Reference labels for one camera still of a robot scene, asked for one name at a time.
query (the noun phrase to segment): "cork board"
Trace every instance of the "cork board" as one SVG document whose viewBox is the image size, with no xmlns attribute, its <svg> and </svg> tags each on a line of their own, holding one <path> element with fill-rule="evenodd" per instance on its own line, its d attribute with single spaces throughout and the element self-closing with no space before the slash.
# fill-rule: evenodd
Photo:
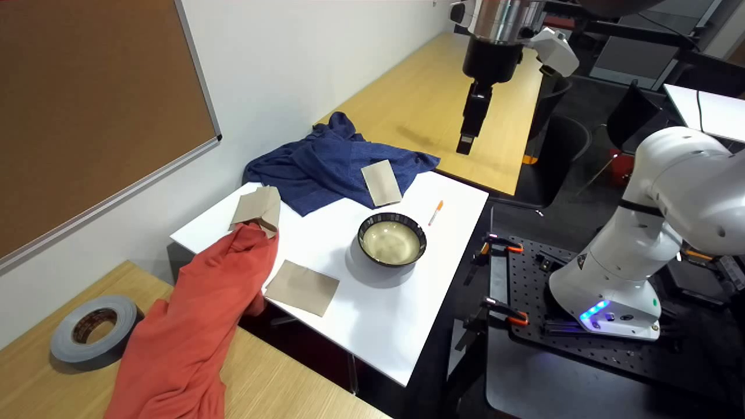
<svg viewBox="0 0 745 419">
<path fill-rule="evenodd" d="M 0 258 L 215 137 L 174 0 L 0 2 Z"/>
</svg>

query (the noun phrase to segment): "red towel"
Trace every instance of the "red towel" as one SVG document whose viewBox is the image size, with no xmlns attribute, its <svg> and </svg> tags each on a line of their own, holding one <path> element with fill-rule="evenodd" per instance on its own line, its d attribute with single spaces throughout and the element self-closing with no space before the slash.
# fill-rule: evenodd
<svg viewBox="0 0 745 419">
<path fill-rule="evenodd" d="M 110 419 L 223 418 L 218 371 L 239 317 L 262 308 L 278 241 L 245 225 L 179 271 L 169 300 L 156 300 L 131 336 Z"/>
</svg>

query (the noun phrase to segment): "metal bowl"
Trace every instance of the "metal bowl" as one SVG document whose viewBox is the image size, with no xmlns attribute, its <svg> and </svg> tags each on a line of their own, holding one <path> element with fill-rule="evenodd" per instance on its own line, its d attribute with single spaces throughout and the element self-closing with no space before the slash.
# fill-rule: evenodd
<svg viewBox="0 0 745 419">
<path fill-rule="evenodd" d="M 356 233 L 359 249 L 387 268 L 411 266 L 427 251 L 427 235 L 420 225 L 397 213 L 367 216 Z"/>
</svg>

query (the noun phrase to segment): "cardboard piece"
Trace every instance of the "cardboard piece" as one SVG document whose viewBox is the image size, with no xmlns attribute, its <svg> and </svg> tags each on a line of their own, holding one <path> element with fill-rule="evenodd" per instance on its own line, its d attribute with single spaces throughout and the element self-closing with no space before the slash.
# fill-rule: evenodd
<svg viewBox="0 0 745 419">
<path fill-rule="evenodd" d="M 237 225 L 259 222 L 268 239 L 280 228 L 280 191 L 274 187 L 257 189 L 237 200 L 230 232 Z"/>
<path fill-rule="evenodd" d="M 338 287 L 340 282 L 333 277 L 283 262 L 268 284 L 265 299 L 324 317 Z"/>
<path fill-rule="evenodd" d="M 363 180 L 367 185 L 374 207 L 400 202 L 400 189 L 388 161 L 366 166 Z"/>
</svg>

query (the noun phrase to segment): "tape roll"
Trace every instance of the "tape roll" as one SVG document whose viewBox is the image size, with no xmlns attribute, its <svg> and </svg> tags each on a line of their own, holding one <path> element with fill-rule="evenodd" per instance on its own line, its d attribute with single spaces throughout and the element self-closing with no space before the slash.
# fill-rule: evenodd
<svg viewBox="0 0 745 419">
<path fill-rule="evenodd" d="M 123 296 L 103 296 L 69 313 L 53 332 L 51 356 L 75 371 L 92 371 L 122 360 L 125 341 L 141 320 L 137 305 Z M 112 325 L 106 336 L 92 332 Z"/>
</svg>

